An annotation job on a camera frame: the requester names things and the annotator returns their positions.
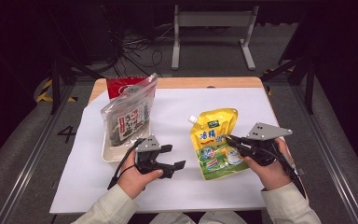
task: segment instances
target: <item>person's left hand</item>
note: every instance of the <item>person's left hand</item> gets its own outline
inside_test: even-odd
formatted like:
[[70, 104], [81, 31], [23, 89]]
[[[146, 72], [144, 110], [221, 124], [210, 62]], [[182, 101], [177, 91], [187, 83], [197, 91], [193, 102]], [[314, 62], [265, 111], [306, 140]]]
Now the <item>person's left hand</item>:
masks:
[[127, 171], [120, 175], [118, 185], [126, 192], [130, 198], [136, 198], [146, 187], [147, 184], [156, 180], [163, 175], [162, 170], [155, 170], [148, 174], [142, 175], [138, 169], [133, 166], [135, 164], [135, 152], [133, 151], [129, 157], [124, 161], [121, 172], [129, 168]]

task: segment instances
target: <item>sleeve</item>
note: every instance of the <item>sleeve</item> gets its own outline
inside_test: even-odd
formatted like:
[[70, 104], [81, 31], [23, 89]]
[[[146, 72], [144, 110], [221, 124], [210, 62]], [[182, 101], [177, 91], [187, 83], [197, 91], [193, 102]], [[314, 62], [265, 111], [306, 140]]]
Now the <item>sleeve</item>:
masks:
[[138, 204], [119, 185], [114, 185], [74, 223], [124, 224], [129, 222], [137, 209]]
[[321, 223], [310, 203], [294, 183], [280, 189], [262, 191], [269, 216], [273, 223]]

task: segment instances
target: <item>white paper sheet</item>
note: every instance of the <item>white paper sheet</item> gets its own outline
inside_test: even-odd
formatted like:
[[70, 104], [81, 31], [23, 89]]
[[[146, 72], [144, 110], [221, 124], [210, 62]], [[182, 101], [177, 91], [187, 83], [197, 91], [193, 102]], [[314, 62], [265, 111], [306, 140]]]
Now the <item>white paper sheet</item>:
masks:
[[[108, 104], [107, 92], [83, 112], [76, 140], [62, 173], [50, 208], [52, 214], [83, 213], [101, 197], [118, 162], [102, 160], [103, 119], [100, 110]], [[173, 145], [172, 152], [157, 161], [174, 164], [186, 161], [172, 179], [158, 179], [135, 199], [138, 212], [252, 210], [265, 207], [263, 188], [250, 169], [215, 180], [204, 180], [190, 139], [190, 115], [232, 107], [239, 111], [233, 134], [244, 136], [256, 122], [278, 125], [263, 88], [157, 89], [151, 111], [152, 134], [161, 145]]]

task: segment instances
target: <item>table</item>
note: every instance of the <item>table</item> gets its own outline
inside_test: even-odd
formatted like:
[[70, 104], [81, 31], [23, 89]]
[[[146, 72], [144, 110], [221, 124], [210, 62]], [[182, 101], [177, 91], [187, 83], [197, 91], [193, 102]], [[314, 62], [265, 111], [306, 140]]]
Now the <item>table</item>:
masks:
[[[103, 162], [101, 158], [103, 127], [99, 112], [108, 102], [105, 89], [104, 80], [98, 80], [91, 102], [84, 110], [72, 153], [50, 208], [52, 214], [86, 212], [106, 192], [116, 170], [117, 164]], [[217, 99], [220, 103], [207, 102], [208, 99]], [[250, 169], [210, 181], [202, 177], [189, 135], [192, 124], [187, 122], [187, 118], [217, 107], [239, 110], [233, 131], [236, 135], [249, 132], [258, 121], [278, 125], [257, 77], [160, 78], [151, 111], [152, 133], [162, 145], [172, 144], [173, 149], [159, 155], [158, 161], [172, 164], [186, 160], [186, 166], [175, 172], [172, 179], [158, 179], [149, 184], [135, 199], [140, 204], [139, 213], [265, 208], [259, 193], [263, 186]]]

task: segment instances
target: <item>metal bar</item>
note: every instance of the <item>metal bar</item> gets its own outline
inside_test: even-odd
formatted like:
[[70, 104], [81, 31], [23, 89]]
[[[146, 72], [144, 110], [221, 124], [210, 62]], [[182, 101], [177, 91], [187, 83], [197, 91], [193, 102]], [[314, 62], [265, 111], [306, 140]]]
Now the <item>metal bar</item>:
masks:
[[39, 136], [39, 139], [37, 140], [30, 157], [28, 158], [28, 161], [22, 168], [22, 171], [20, 172], [15, 185], [13, 186], [4, 206], [0, 211], [0, 224], [8, 223], [11, 216], [14, 214], [14, 211], [19, 204], [21, 196], [27, 188], [27, 185], [31, 180], [36, 165], [39, 163], [39, 160], [43, 154], [45, 144], [48, 140], [48, 136], [51, 133], [51, 130], [53, 129], [58, 117], [60, 116], [62, 109], [65, 106], [65, 103], [67, 102], [67, 99], [69, 98], [73, 88], [74, 86], [64, 87], [62, 95], [62, 104], [60, 104], [60, 106], [57, 108], [56, 113], [49, 116], [48, 121], [41, 135]]
[[339, 195], [341, 196], [342, 202], [344, 202], [345, 207], [351, 217], [353, 223], [358, 223], [358, 203], [356, 202], [350, 186], [348, 185], [347, 178], [341, 172], [334, 155], [327, 144], [322, 130], [320, 129], [316, 118], [313, 115], [308, 113], [308, 110], [303, 104], [304, 94], [298, 86], [291, 86], [294, 96], [298, 101], [305, 117], [307, 118], [307, 122], [312, 129], [313, 134], [315, 135], [318, 144], [319, 144], [319, 152], [326, 164], [327, 170], [329, 171]]

